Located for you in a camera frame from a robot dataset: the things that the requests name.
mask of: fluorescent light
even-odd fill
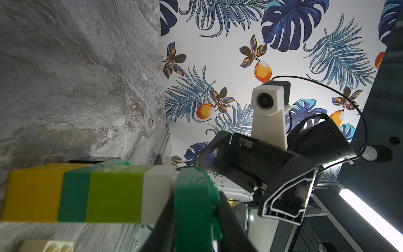
[[[399,252],[403,252],[403,235],[377,214],[364,201],[348,189],[340,190],[339,195],[352,206],[371,226],[373,226]]]

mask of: blue leaf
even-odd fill
[[[354,19],[344,28],[343,22],[342,14],[336,30],[328,34],[325,29],[325,36],[312,49],[308,49],[304,44],[303,49],[311,53],[307,57],[313,56],[310,63],[311,72],[321,74],[326,71],[323,80],[316,81],[327,80],[329,84],[334,80],[336,84],[340,84],[340,90],[344,87],[357,88],[359,83],[364,86],[366,83],[372,84],[374,77],[371,74],[376,71],[372,71],[373,67],[365,57],[366,54],[362,53],[363,50],[355,47],[362,42],[353,42],[361,38],[356,37],[361,28],[356,29],[357,25],[353,26]]]
[[[339,126],[339,130],[341,133],[343,133],[344,137],[349,141],[353,139],[354,133],[355,133],[355,128],[347,123]]]
[[[279,1],[271,1],[263,14],[262,25],[265,22],[272,22],[270,26],[263,26],[262,35],[265,43],[281,52],[297,50],[301,41],[301,21],[304,26],[303,41],[305,42],[312,33],[312,24],[309,15],[313,18],[314,28],[319,24],[322,14],[314,7],[320,4],[327,11],[329,0],[285,0],[285,4]],[[291,22],[294,23],[293,39],[291,39]]]
[[[312,115],[317,115],[317,114],[326,114],[327,110],[322,109],[322,108],[314,108],[316,105],[316,100],[313,99],[302,99],[298,100],[294,103],[294,105],[291,107],[291,117],[293,120],[293,127],[292,129],[300,123],[302,120],[305,118],[312,116]],[[312,119],[307,122],[307,127],[311,127],[314,124],[317,124],[319,122],[319,119]],[[290,128],[290,116],[287,113],[285,115],[285,127],[286,130]]]
[[[177,0],[160,0],[160,12],[164,16],[166,22],[160,17],[161,22],[161,35],[166,35],[169,32],[169,28],[173,27],[177,19],[175,15],[165,7],[161,1],[166,2],[175,12],[178,12],[178,1]]]
[[[386,46],[392,37],[393,29],[396,25],[396,19],[403,9],[403,0],[386,0],[382,15],[378,25],[378,36]]]
[[[206,66],[201,72],[201,78],[193,67],[193,74],[189,69],[189,74],[184,72],[184,78],[180,78],[182,82],[177,81],[179,86],[167,88],[165,91],[165,109],[166,117],[169,117],[171,122],[176,122],[179,117],[186,115],[187,121],[190,123],[190,118],[195,122],[201,123],[203,121],[195,118],[195,112],[203,103],[213,103],[209,92],[211,84],[207,83],[205,79]]]
[[[190,20],[195,16],[196,25],[202,31],[208,31],[214,27],[214,22],[217,19],[220,27],[219,32],[202,37],[217,37],[223,29],[226,30],[228,35],[231,23],[235,26],[241,25],[245,30],[246,25],[249,29],[251,20],[258,21],[255,12],[262,17],[262,10],[270,0],[189,0],[189,9],[181,10],[181,15],[190,13]]]
[[[219,131],[223,130],[231,133],[250,135],[253,121],[253,109],[250,105],[245,105],[244,108],[242,108],[237,102],[236,108],[230,104],[227,104],[227,107],[232,108],[232,116],[230,116],[229,113],[217,115],[216,124],[209,124],[213,128],[207,129],[206,134],[212,131],[217,135]]]
[[[195,143],[186,150],[185,159],[188,166],[193,166],[196,156],[209,144],[209,142]],[[212,164],[214,161],[214,153],[210,153],[208,158],[204,160],[206,164]]]

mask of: white block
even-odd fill
[[[155,224],[169,199],[176,166],[156,165],[144,174],[141,224]]]
[[[73,252],[74,242],[26,240],[18,252]]]

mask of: green plastic part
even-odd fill
[[[174,190],[176,252],[213,251],[222,237],[215,207],[218,189],[207,172],[182,168]]]
[[[110,160],[67,171],[63,174],[59,222],[85,222],[91,173],[111,165],[131,165],[129,160]]]
[[[144,173],[152,167],[113,165],[93,172],[85,221],[140,223]]]

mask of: metal frame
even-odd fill
[[[364,252],[361,247],[355,242],[355,240],[351,237],[351,235],[343,228],[343,226],[338,222],[338,220],[332,215],[332,213],[325,207],[325,205],[320,201],[320,199],[312,194],[312,199],[315,203],[320,207],[320,209],[326,212],[327,217],[332,222],[332,224],[337,228],[340,234],[346,239],[346,241],[350,244],[350,246],[355,250],[355,252]]]

